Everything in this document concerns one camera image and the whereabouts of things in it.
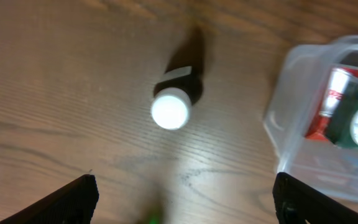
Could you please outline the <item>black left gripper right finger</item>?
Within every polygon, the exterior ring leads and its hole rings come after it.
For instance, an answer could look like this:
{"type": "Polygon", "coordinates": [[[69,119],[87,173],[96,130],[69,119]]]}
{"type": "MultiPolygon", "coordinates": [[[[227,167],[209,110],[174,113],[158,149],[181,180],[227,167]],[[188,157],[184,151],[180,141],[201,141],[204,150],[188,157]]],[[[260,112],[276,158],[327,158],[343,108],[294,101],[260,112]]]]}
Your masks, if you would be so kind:
{"type": "Polygon", "coordinates": [[[358,213],[285,172],[273,186],[279,224],[358,224],[358,213]]]}

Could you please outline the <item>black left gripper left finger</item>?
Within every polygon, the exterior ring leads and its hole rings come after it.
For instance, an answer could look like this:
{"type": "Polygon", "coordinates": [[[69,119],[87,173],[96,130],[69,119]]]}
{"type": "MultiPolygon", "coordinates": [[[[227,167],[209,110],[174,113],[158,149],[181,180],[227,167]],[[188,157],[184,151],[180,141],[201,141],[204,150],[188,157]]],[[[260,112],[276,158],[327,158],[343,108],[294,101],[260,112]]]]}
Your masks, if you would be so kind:
{"type": "Polygon", "coordinates": [[[90,224],[98,199],[95,176],[85,174],[0,224],[90,224]]]}

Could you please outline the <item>red Panadol ActiFast packet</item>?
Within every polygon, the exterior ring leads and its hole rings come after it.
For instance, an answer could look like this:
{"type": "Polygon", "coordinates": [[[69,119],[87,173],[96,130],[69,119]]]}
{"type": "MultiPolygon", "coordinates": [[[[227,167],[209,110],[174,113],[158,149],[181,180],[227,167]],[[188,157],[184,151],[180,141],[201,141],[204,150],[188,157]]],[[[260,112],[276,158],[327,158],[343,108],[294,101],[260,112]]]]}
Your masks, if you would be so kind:
{"type": "Polygon", "coordinates": [[[327,141],[324,132],[345,92],[349,82],[358,82],[358,69],[334,67],[329,74],[328,84],[319,108],[309,126],[305,138],[327,141]]]}

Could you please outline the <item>green Zam-Buk ointment box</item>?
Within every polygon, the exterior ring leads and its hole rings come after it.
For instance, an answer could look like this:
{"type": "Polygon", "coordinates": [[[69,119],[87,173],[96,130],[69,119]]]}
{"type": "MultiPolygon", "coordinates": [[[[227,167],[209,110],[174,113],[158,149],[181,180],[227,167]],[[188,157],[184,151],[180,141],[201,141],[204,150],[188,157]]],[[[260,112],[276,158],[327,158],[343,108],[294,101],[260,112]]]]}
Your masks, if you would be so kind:
{"type": "Polygon", "coordinates": [[[358,83],[350,83],[325,130],[337,147],[358,151],[358,83]]]}

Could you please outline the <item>dark syrup bottle white cap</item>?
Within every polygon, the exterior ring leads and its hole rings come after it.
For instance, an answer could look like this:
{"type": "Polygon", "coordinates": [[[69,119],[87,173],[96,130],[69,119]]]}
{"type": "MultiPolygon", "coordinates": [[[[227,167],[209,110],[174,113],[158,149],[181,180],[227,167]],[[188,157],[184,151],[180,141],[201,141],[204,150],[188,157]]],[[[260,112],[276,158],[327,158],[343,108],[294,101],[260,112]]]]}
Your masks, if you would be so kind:
{"type": "Polygon", "coordinates": [[[150,114],[159,127],[178,130],[189,121],[193,106],[203,94],[204,56],[204,34],[194,26],[154,86],[150,114]]]}

